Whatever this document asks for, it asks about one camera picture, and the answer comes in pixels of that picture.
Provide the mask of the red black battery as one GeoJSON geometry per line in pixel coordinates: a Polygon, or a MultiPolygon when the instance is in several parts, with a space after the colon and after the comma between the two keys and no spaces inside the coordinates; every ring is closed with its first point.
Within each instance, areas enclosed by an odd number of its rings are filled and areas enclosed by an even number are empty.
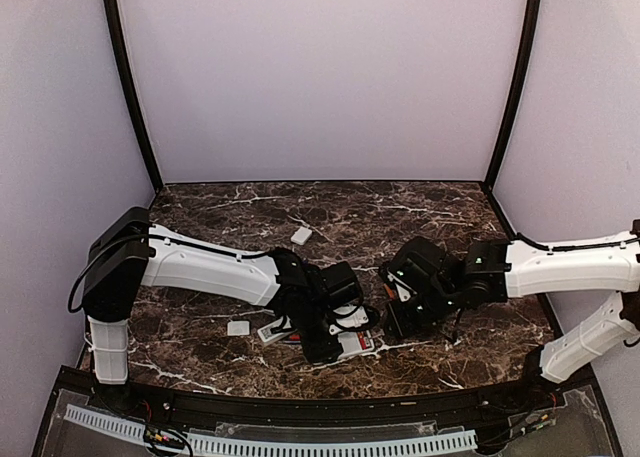
{"type": "Polygon", "coordinates": [[[375,348],[369,331],[363,331],[358,333],[359,342],[363,351],[371,351],[375,348]]]}

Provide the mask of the small white buttoned remote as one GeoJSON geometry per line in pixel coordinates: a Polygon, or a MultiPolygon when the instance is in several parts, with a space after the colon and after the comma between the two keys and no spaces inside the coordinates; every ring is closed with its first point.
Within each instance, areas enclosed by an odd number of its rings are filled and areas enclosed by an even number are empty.
{"type": "Polygon", "coordinates": [[[279,319],[257,330],[257,336],[263,346],[269,346],[285,338],[291,333],[288,323],[279,319]]]}

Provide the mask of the curved white battery cover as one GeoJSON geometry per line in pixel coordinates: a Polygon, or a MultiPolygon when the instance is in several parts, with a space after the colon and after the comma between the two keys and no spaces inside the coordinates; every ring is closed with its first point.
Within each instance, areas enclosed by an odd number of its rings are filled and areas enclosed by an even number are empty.
{"type": "Polygon", "coordinates": [[[227,335],[232,337],[249,336],[251,334],[251,323],[247,320],[230,321],[227,324],[227,335]]]}

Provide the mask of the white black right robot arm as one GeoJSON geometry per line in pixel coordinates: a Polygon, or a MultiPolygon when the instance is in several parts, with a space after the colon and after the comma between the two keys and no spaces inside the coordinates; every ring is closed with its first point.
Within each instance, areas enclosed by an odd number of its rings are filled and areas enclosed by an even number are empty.
{"type": "Polygon", "coordinates": [[[459,259],[423,237],[381,265],[390,300],[385,329],[397,339],[435,330],[448,316],[483,304],[541,293],[607,290],[606,301],[560,338],[529,352],[510,390],[521,411],[534,409],[549,384],[568,380],[610,349],[639,342],[639,225],[596,239],[538,243],[475,241],[459,259]]]}

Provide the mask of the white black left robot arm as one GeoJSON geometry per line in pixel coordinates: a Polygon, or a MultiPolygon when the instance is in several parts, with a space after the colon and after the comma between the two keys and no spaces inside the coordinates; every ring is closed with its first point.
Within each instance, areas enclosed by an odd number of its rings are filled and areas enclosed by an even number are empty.
{"type": "Polygon", "coordinates": [[[299,335],[312,364],[337,360],[343,332],[371,323],[363,292],[346,262],[320,268],[289,249],[251,252],[215,245],[151,222],[132,207],[90,247],[67,309],[85,314],[101,394],[120,413],[141,404],[128,381],[128,324],[140,287],[170,287],[225,296],[272,311],[283,333],[299,335]]]}

